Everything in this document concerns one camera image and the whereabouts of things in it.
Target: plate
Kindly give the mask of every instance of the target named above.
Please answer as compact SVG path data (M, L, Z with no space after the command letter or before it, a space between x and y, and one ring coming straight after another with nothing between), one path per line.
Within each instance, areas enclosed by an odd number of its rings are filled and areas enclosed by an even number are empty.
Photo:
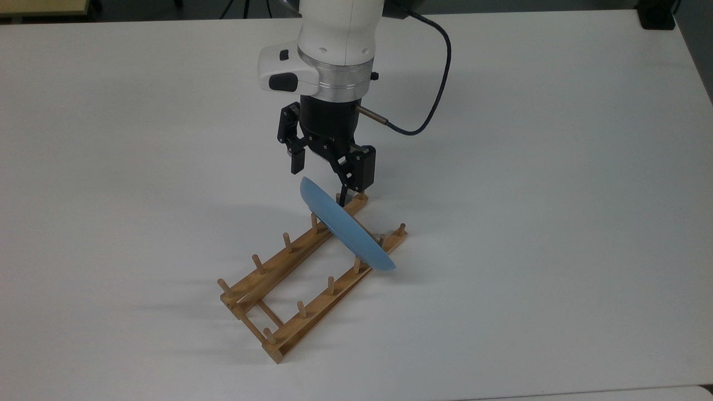
M307 177L302 178L299 194L307 207L353 254L375 270L396 268L391 258L337 202Z

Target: black cable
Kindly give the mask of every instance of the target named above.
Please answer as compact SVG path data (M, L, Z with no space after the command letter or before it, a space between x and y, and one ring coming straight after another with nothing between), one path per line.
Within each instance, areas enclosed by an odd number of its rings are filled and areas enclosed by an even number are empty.
M245 8L242 9L242 19L247 19L248 9L250 9L250 0L245 0Z
M419 21L423 22L426 25L430 25L434 27L438 32L443 35L443 39L446 41L446 67L443 69L443 78L441 79L441 87L438 88L438 95L436 95L436 100L434 101L433 107L431 107L431 112L429 112L429 116L426 117L426 120L424 123L419 127L419 129L415 131L407 131L405 129L399 128L389 122L389 120L386 120L386 123L384 123L385 126L391 128L392 130L402 133L404 135L408 136L413 136L421 133L426 126L431 122L431 118L434 116L434 113L436 112L436 108L438 107L438 103L441 101L441 95L443 95L443 90L446 87L446 80L448 79L448 71L451 69L451 39L448 37L448 34L446 33L446 30L441 28L440 25L436 24L435 22L431 21L430 19L427 19L426 17L417 14L413 12L412 10L402 6L399 2L396 0L391 0L391 2L394 4L394 6L398 7L403 11L404 13L408 14L409 16L418 19Z
M225 7L225 10L223 10L223 14L220 15L219 19L225 18L225 14L227 14L227 11L230 10L230 6L232 6L232 3L233 3L233 0L230 0L228 2L227 6Z

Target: black button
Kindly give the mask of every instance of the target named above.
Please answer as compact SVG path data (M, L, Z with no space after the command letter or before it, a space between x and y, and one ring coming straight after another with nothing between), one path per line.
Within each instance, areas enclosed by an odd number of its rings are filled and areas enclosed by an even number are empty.
M297 90L297 76L294 73L276 73L268 81L273 91L294 92Z

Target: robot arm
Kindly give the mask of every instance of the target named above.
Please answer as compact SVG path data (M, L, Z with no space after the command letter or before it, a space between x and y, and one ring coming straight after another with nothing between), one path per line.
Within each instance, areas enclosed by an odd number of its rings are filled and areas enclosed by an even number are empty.
M423 0L405 2L413 7ZM287 146L293 174L304 168L305 148L309 148L329 162L342 182L342 193L347 189L363 192L374 183L376 149L354 142L359 113L400 129L361 107L370 82L378 79L372 71L376 25L382 14L401 19L417 14L400 5L385 7L384 0L301 0L299 12L302 30L298 40L264 48L258 61L261 88L300 95L299 102L281 110L277 139ZM441 89L431 115L418 132L430 120L441 97L450 63L448 46Z

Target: white table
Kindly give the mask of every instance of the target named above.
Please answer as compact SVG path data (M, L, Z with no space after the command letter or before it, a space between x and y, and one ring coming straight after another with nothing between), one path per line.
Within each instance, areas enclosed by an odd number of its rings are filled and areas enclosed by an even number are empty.
M0 26L0 388L8 400L455 400L713 382L713 108L634 11L436 16L429 129L362 119L359 216L407 224L280 365L218 301L309 226L263 46L299 21ZM444 49L382 21L364 105L415 127ZM336 192L310 154L304 174ZM289 317L330 243L268 303Z

